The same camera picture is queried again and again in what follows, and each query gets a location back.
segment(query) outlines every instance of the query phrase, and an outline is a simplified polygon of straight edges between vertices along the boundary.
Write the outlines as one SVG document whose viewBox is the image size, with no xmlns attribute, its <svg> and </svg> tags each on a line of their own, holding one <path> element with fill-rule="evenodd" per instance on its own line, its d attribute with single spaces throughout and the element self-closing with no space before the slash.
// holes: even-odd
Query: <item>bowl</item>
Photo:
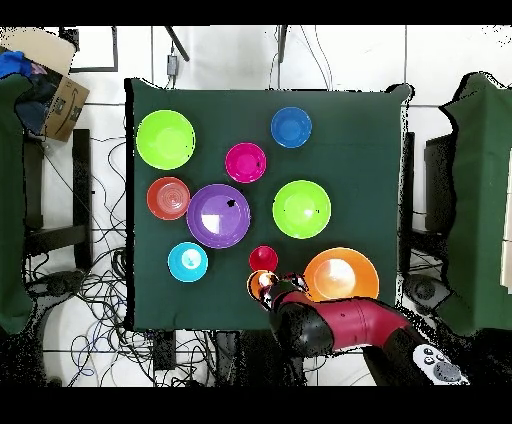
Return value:
<svg viewBox="0 0 512 424">
<path fill-rule="evenodd" d="M 193 283 L 206 273 L 208 256 L 201 246 L 184 242 L 173 247 L 167 265 L 174 278 L 183 283 Z"/>
<path fill-rule="evenodd" d="M 200 189 L 188 205 L 190 233 L 205 246 L 224 249 L 237 244 L 247 233 L 251 212 L 245 197 L 225 184 Z"/>
<path fill-rule="evenodd" d="M 277 111 L 270 124 L 274 140 L 287 148 L 302 146 L 311 135 L 312 128 L 311 118 L 298 107 L 285 107 Z"/>
<path fill-rule="evenodd" d="M 194 128 L 181 113 L 157 110 L 137 130 L 137 151 L 148 165 L 171 170 L 184 165 L 194 153 Z"/>
<path fill-rule="evenodd" d="M 254 143 L 239 143 L 226 155 L 228 175 L 239 183 L 252 183 L 259 179 L 267 167 L 263 150 Z"/>
<path fill-rule="evenodd" d="M 312 181 L 297 180 L 282 187 L 274 198 L 272 215 L 277 227 L 296 239 L 316 236 L 331 217 L 331 201 Z"/>
<path fill-rule="evenodd" d="M 190 192 L 180 179 L 163 177 L 151 184 L 146 199 L 153 215 L 164 220 L 174 220 L 185 215 Z"/>
<path fill-rule="evenodd" d="M 325 250 L 304 271 L 308 296 L 315 302 L 379 295 L 379 276 L 362 253 L 345 247 Z"/>
<path fill-rule="evenodd" d="M 277 253 L 270 246 L 258 246 L 249 255 L 249 266 L 253 271 L 267 270 L 274 272 L 277 268 Z"/>
<path fill-rule="evenodd" d="M 247 291 L 254 300 L 261 301 L 261 290 L 277 282 L 278 278 L 273 272 L 254 271 L 247 279 Z"/>
</svg>

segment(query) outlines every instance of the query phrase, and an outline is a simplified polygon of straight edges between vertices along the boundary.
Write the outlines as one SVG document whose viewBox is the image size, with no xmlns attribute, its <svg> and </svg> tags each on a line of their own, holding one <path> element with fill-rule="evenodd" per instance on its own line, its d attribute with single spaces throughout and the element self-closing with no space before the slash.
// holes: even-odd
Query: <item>green bowl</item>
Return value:
<svg viewBox="0 0 512 424">
<path fill-rule="evenodd" d="M 276 194 L 272 215 L 277 227 L 287 236 L 307 239 L 326 227 L 331 217 L 331 201 L 318 184 L 292 181 Z"/>
<path fill-rule="evenodd" d="M 137 150 L 154 168 L 179 168 L 190 159 L 195 146 L 194 128 L 181 113 L 172 110 L 150 113 L 137 130 Z"/>
</svg>

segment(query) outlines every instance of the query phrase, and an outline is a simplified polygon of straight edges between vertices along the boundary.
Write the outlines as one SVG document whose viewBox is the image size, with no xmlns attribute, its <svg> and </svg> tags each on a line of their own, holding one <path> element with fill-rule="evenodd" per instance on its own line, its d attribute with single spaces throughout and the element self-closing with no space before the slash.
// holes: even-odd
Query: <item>orange bowl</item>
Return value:
<svg viewBox="0 0 512 424">
<path fill-rule="evenodd" d="M 254 271 L 247 279 L 247 291 L 254 300 L 260 301 L 261 289 L 274 284 L 277 276 L 270 271 Z"/>
<path fill-rule="evenodd" d="M 363 254 L 345 247 L 325 250 L 306 267 L 308 297 L 314 302 L 379 295 L 379 276 Z"/>
</svg>

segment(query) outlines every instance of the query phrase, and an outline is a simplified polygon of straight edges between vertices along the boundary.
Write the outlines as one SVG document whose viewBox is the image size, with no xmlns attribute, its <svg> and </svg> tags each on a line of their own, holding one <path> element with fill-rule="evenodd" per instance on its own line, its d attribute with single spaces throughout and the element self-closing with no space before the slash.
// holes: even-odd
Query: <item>blue bowl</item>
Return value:
<svg viewBox="0 0 512 424">
<path fill-rule="evenodd" d="M 206 273 L 208 256 L 195 243 L 180 243 L 169 253 L 167 265 L 174 278 L 183 283 L 193 283 Z"/>
<path fill-rule="evenodd" d="M 298 107 L 285 107 L 272 118 L 272 137 L 283 147 L 302 146 L 311 135 L 313 124 L 308 114 Z"/>
</svg>

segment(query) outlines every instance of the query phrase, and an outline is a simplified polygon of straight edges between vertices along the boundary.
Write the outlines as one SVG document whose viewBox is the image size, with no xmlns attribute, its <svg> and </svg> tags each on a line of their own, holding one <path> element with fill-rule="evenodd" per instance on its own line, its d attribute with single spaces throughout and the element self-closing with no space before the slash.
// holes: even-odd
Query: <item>dark green tablecloth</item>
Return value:
<svg viewBox="0 0 512 424">
<path fill-rule="evenodd" d="M 512 90 L 492 80 L 489 74 L 470 75 L 445 106 L 457 130 L 452 171 L 457 201 L 448 237 L 447 278 L 454 294 L 439 313 L 460 334 L 512 329 L 512 295 L 500 285 Z"/>
<path fill-rule="evenodd" d="M 14 112 L 16 99 L 32 84 L 17 74 L 0 79 L 0 326 L 18 333 L 27 323 L 32 301 L 22 284 L 25 239 L 23 127 Z"/>
<path fill-rule="evenodd" d="M 397 210 L 401 104 L 409 86 L 391 93 L 324 91 L 188 91 L 153 88 L 132 80 L 135 134 L 141 120 L 159 109 L 188 118 L 195 129 L 191 159 L 174 171 L 147 165 L 134 152 L 135 328 L 262 329 L 267 317 L 246 290 L 249 253 L 260 244 L 275 248 L 278 273 L 303 272 L 322 250 L 346 246 L 364 253 L 380 277 L 379 298 L 393 305 L 397 270 Z M 279 146 L 270 122 L 285 106 L 304 109 L 313 122 L 310 139 L 297 149 Z M 258 143 L 267 155 L 265 175 L 252 184 L 234 182 L 224 157 L 241 141 Z M 192 195 L 212 183 L 239 189 L 251 207 L 251 226 L 229 249 L 205 248 L 209 267 L 196 283 L 175 280 L 167 256 L 176 244 L 195 241 L 185 217 L 166 222 L 146 206 L 146 191 L 163 176 L 182 179 Z M 327 191 L 332 217 L 316 237 L 295 240 L 276 227 L 272 201 L 296 179 Z"/>
</svg>

